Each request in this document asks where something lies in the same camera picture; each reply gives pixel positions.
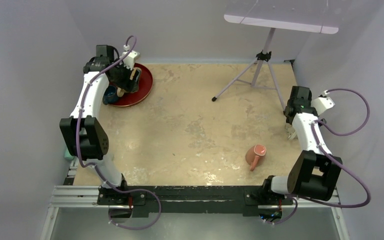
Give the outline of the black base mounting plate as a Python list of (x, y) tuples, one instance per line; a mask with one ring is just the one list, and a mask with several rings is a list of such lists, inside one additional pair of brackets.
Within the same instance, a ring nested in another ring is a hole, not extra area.
[(233, 186), (127, 186), (122, 192), (100, 188), (97, 204), (125, 206), (134, 218), (150, 213), (241, 214), (244, 217), (270, 216), (269, 208), (292, 206), (285, 197), (267, 198), (261, 185)]

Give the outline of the aluminium frame rail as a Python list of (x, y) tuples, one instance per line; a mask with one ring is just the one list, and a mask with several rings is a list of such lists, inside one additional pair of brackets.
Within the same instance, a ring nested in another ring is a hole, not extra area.
[(58, 185), (54, 188), (40, 239), (52, 237), (58, 214), (64, 208), (134, 210), (133, 217), (149, 213), (241, 214), (267, 216), (286, 210), (292, 200), (261, 186), (131, 186), (119, 193), (101, 186)]

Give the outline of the beige mug sideways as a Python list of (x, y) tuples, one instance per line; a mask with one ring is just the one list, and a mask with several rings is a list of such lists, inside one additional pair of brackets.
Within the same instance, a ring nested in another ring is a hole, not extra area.
[(122, 97), (124, 94), (135, 93), (139, 90), (139, 81), (142, 70), (134, 67), (133, 70), (124, 70), (117, 82), (117, 95)]

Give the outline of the round red lacquer tray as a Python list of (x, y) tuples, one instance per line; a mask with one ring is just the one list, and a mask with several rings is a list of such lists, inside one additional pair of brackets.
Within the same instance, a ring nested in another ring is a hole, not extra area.
[(140, 63), (135, 63), (134, 67), (141, 69), (138, 81), (138, 91), (134, 93), (125, 93), (117, 102), (110, 103), (109, 105), (120, 108), (132, 107), (141, 103), (150, 94), (154, 81), (151, 71)]

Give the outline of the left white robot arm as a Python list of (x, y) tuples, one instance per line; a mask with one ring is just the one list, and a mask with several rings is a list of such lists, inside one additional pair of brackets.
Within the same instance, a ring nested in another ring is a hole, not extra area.
[(131, 55), (133, 48), (125, 44), (123, 49), (120, 54), (111, 45), (96, 46), (96, 55), (82, 69), (83, 85), (75, 108), (59, 122), (69, 154), (78, 159), (82, 168), (95, 172), (101, 188), (111, 189), (109, 197), (118, 205), (128, 201), (129, 190), (109, 154), (109, 137), (99, 122), (99, 113), (109, 85), (133, 71), (133, 64), (124, 63), (125, 58), (135, 59)]

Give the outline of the white overhead light panel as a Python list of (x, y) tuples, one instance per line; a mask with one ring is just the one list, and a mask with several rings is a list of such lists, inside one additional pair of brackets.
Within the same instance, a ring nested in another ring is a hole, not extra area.
[(223, 17), (235, 24), (332, 35), (347, 7), (342, 0), (231, 0)]

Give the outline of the mint green object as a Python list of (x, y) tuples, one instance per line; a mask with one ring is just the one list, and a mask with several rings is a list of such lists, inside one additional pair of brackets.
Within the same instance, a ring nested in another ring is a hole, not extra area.
[(69, 152), (68, 148), (65, 148), (63, 157), (68, 162), (71, 162), (75, 159), (75, 157)]

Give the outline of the dark blue mug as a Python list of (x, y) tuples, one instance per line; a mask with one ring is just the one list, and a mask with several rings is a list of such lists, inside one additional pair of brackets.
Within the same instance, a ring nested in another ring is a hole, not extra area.
[(117, 87), (109, 85), (103, 94), (102, 102), (104, 105), (114, 104), (119, 100), (119, 98), (120, 97), (117, 94)]

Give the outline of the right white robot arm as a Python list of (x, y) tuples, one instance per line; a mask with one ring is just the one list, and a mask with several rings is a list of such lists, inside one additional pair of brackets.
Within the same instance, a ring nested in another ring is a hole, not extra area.
[(333, 100), (312, 98), (308, 87), (293, 86), (284, 109), (286, 123), (296, 133), (301, 153), (287, 176), (270, 175), (260, 196), (268, 204), (286, 195), (328, 201), (334, 192), (341, 168), (328, 157), (331, 151), (320, 136), (319, 116), (334, 107)]

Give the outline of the pink salmon mug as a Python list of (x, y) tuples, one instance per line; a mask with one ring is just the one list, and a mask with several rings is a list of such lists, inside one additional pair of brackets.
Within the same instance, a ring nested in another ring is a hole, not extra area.
[(265, 159), (267, 148), (261, 144), (252, 146), (245, 154), (245, 161), (249, 165), (249, 170), (253, 172), (257, 166)]

